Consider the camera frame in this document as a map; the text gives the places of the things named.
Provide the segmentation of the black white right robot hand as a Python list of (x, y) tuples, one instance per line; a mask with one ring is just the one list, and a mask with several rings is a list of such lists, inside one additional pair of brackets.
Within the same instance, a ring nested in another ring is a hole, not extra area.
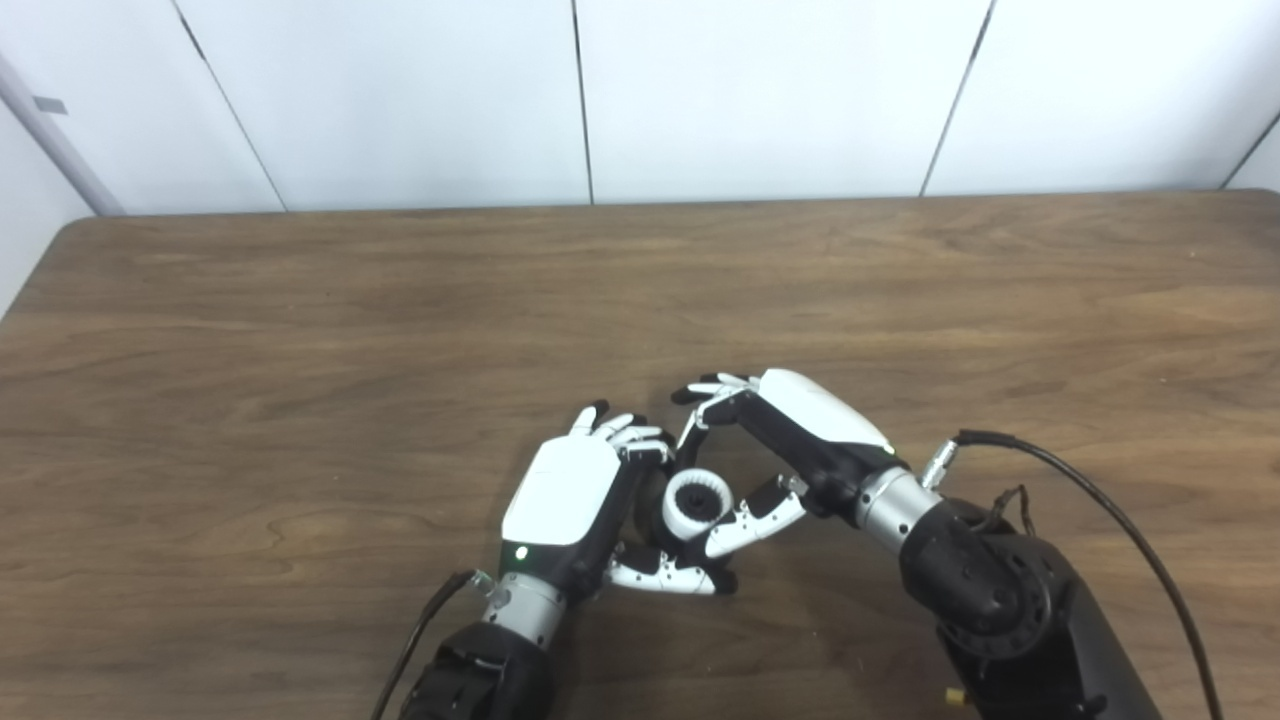
[(760, 486), (710, 528), (684, 542), (682, 562), (710, 566), (792, 525), (805, 515), (838, 518), (876, 538), (877, 495), (908, 477), (908, 465), (881, 430), (808, 377), (773, 368), (762, 375), (712, 373), (676, 389), (690, 405), (676, 469), (692, 468), (716, 427), (736, 425), (791, 469)]

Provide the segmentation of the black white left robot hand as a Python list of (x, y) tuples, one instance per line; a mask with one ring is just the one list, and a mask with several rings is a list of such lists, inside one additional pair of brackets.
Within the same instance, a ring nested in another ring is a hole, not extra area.
[(668, 594), (733, 594), (736, 574), (622, 541), (644, 480), (673, 459), (669, 433), (631, 413), (608, 418), (600, 400), (544, 441), (500, 523), (498, 571), (540, 585), (568, 606), (604, 585)]

